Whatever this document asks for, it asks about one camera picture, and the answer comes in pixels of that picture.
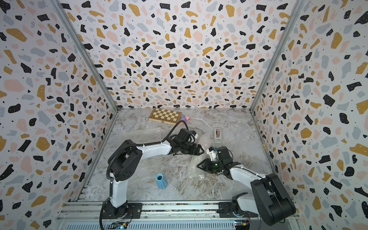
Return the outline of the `small blue ribbed vase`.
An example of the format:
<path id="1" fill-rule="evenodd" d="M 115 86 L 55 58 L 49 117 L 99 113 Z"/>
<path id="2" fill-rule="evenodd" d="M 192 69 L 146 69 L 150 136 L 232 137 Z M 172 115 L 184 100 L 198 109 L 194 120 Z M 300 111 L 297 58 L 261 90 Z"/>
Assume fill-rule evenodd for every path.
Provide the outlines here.
<path id="1" fill-rule="evenodd" d="M 159 189 L 165 189 L 168 182 L 162 173 L 156 175 L 156 184 Z"/>

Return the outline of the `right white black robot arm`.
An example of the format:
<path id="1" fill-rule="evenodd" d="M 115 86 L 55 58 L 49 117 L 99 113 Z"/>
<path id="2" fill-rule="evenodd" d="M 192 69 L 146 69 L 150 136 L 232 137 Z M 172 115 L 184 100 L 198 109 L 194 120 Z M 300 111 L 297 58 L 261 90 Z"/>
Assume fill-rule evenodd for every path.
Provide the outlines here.
<path id="1" fill-rule="evenodd" d="M 200 162 L 197 168 L 207 173 L 224 175 L 252 190 L 251 193 L 243 192 L 234 196 L 230 203 L 219 204 L 220 216 L 250 218 L 254 213 L 265 224 L 272 226 L 296 213 L 292 199 L 276 174 L 258 173 L 235 162 L 227 147 L 211 147 L 206 153 L 209 158 Z"/>

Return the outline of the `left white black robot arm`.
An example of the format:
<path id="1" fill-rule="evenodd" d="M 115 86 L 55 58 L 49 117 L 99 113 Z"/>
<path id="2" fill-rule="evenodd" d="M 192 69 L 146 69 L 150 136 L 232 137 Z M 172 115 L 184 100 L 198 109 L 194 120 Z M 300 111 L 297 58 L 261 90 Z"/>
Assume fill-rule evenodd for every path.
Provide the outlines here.
<path id="1" fill-rule="evenodd" d="M 182 128 L 178 134 L 169 133 L 163 140 L 137 144 L 132 140 L 124 141 L 108 159 L 106 178 L 109 180 L 109 198 L 103 202 L 99 221 L 104 219 L 138 219 L 141 203 L 129 204 L 127 186 L 141 160 L 159 155 L 181 153 L 199 156 L 205 152 L 195 143 L 196 132 Z"/>

